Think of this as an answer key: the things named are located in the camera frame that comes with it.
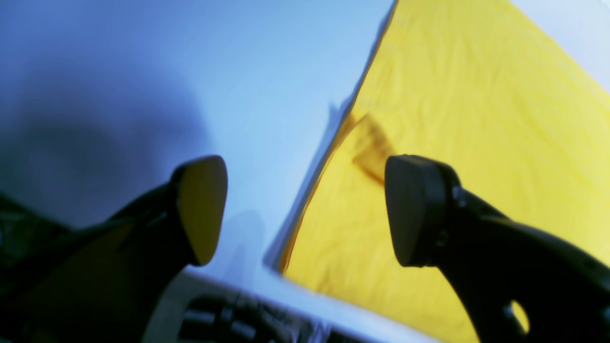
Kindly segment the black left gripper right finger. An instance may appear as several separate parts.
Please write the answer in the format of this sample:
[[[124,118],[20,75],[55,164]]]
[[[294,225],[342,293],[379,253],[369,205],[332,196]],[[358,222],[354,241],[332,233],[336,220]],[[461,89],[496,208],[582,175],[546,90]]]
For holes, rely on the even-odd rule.
[[[515,222],[446,163],[387,159],[388,223],[404,267],[436,267],[482,343],[607,343],[610,272],[563,239]]]

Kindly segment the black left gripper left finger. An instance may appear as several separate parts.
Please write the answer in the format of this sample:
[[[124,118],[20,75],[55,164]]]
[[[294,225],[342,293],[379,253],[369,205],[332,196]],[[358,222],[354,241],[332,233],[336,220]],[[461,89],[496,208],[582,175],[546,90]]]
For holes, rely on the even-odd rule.
[[[139,343],[176,275],[213,258],[226,198],[218,155],[80,230],[2,195],[1,341]]]

